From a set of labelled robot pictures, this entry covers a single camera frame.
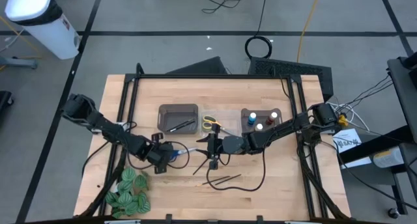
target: artificial plant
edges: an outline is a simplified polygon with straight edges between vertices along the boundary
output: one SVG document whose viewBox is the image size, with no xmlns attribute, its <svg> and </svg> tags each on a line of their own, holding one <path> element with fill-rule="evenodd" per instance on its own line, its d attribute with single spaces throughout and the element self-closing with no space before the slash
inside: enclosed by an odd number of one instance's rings
<svg viewBox="0 0 417 224">
<path fill-rule="evenodd" d="M 122 173 L 122 181 L 117 184 L 117 192 L 109 191 L 106 195 L 106 202 L 113 207 L 112 216 L 120 218 L 149 212 L 151 204 L 145 193 L 149 190 L 148 181 L 149 175 L 145 171 L 136 176 L 132 168 L 126 168 Z"/>
</svg>

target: wooden tabletop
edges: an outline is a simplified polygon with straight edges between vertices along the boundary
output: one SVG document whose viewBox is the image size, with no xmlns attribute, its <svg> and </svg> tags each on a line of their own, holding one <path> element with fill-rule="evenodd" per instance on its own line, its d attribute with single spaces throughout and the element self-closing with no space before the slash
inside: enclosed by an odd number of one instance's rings
<svg viewBox="0 0 417 224">
<path fill-rule="evenodd" d="M 100 105 L 100 112 L 113 122 L 117 118 L 123 81 L 123 75 L 108 76 Z M 302 83 L 307 106 L 323 102 L 317 76 L 302 76 Z M 132 85 L 131 83 L 128 92 L 124 121 L 127 117 Z M 133 117 L 137 127 L 132 133 L 150 138 L 151 134 L 159 132 L 156 125 L 158 108 L 162 104 L 197 104 L 200 112 L 217 111 L 232 114 L 240 113 L 243 108 L 256 110 L 279 108 L 283 121 L 293 117 L 291 103 L 284 95 L 279 79 L 140 79 Z M 200 138 L 202 135 L 197 133 L 187 136 L 165 135 L 164 140 L 180 141 L 189 148 L 206 149 L 206 143 L 195 142 Z M 330 136 L 322 136 L 322 139 L 332 144 Z M 90 154 L 104 142 L 101 135 L 94 135 Z M 82 213 L 103 186 L 109 152 L 110 147 L 105 148 L 86 166 L 74 214 Z M 316 153 L 323 188 L 340 210 L 349 216 L 335 150 L 326 145 L 318 145 Z M 142 215 L 137 214 L 137 218 L 165 219 L 166 214 L 173 214 L 173 219 L 255 220 L 257 215 L 262 215 L 265 220 L 309 219 L 294 134 L 273 142 L 267 148 L 265 182 L 255 192 L 234 189 L 216 191 L 208 185 L 197 187 L 196 185 L 206 182 L 208 164 L 193 176 L 192 173 L 203 162 L 205 156 L 198 152 L 192 152 L 190 156 L 190 162 L 184 169 L 168 167 L 167 173 L 161 175 L 155 175 L 153 168 L 146 170 L 152 177 L 151 190 L 148 192 L 151 211 Z M 179 157 L 175 165 L 183 165 L 185 159 L 186 156 Z M 148 164 L 133 158 L 132 162 L 137 166 Z M 219 169 L 211 171 L 210 177 L 215 179 L 237 174 L 242 176 L 220 184 L 219 187 L 258 186 L 263 175 L 262 155 L 233 155 L 228 166 L 219 164 Z M 317 194 L 313 186 L 311 191 L 316 216 L 320 216 Z"/>
</svg>

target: gray floor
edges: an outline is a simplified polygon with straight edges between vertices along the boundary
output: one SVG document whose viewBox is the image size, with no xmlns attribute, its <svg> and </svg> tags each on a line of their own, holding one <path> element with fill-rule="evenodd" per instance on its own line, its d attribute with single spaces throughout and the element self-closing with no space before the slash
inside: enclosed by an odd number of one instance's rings
<svg viewBox="0 0 417 224">
<path fill-rule="evenodd" d="M 83 31 L 94 0 L 56 0 L 66 17 Z M 414 0 L 389 0 L 404 31 L 417 31 Z M 253 31 L 259 23 L 263 0 L 245 0 L 236 8 L 213 7 L 206 0 L 102 0 L 93 31 Z M 313 0 L 267 0 L 262 31 L 301 31 Z M 4 8 L 6 0 L 0 0 Z M 8 28 L 0 23 L 0 31 Z M 309 31 L 395 32 L 382 0 L 319 0 Z M 40 151 L 61 97 L 72 59 L 61 61 L 35 39 L 43 59 L 37 70 L 5 68 L 0 90 L 12 91 L 16 103 L 0 127 L 0 223 L 12 223 L 22 205 Z M 6 36 L 0 36 L 0 47 Z M 248 36 L 90 36 L 71 92 L 83 93 L 100 103 L 106 76 L 133 72 L 141 63 L 146 73 L 165 73 L 188 64 L 220 56 L 234 74 L 245 74 L 250 61 L 244 53 Z M 273 59 L 295 61 L 297 36 L 268 36 Z M 407 38 L 417 49 L 417 38 Z M 266 53 L 253 42 L 254 55 Z M 34 55 L 21 40 L 4 56 Z M 334 91 L 340 102 L 376 84 L 386 75 L 386 60 L 404 56 L 397 36 L 304 38 L 300 62 L 332 67 Z M 364 100 L 356 111 L 376 132 L 386 133 L 405 124 L 393 88 Z M 27 221 L 71 217 L 81 182 L 81 166 L 87 157 L 91 135 L 61 121 L 53 141 Z M 417 212 L 392 220 L 386 210 L 395 203 L 363 187 L 343 174 L 352 216 L 360 220 L 410 223 Z M 407 177 L 400 176 L 407 201 L 415 204 Z M 391 193 L 390 187 L 379 186 Z"/>
</svg>

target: white paper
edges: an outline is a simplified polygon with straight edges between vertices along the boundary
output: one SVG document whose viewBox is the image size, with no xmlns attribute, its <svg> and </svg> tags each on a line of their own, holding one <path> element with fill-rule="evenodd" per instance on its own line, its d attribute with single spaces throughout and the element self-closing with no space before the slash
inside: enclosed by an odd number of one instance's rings
<svg viewBox="0 0 417 224">
<path fill-rule="evenodd" d="M 333 136 L 333 140 L 336 142 L 340 153 L 346 150 L 349 150 L 351 148 L 354 148 L 357 145 L 360 145 L 362 143 L 355 129 L 341 130 L 340 132 L 338 132 L 337 134 Z M 350 168 L 350 167 L 355 167 L 359 165 L 366 165 L 371 162 L 372 162 L 371 159 L 369 157 L 366 157 L 366 158 L 362 158 L 356 161 L 349 162 L 346 164 L 346 167 Z"/>
</svg>

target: trash can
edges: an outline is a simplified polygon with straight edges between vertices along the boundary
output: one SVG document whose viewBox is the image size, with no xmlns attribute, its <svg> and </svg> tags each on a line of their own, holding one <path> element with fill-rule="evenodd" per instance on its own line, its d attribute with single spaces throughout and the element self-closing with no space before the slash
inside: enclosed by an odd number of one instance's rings
<svg viewBox="0 0 417 224">
<path fill-rule="evenodd" d="M 5 12 L 58 58 L 78 54 L 80 37 L 55 0 L 8 0 Z"/>
</svg>

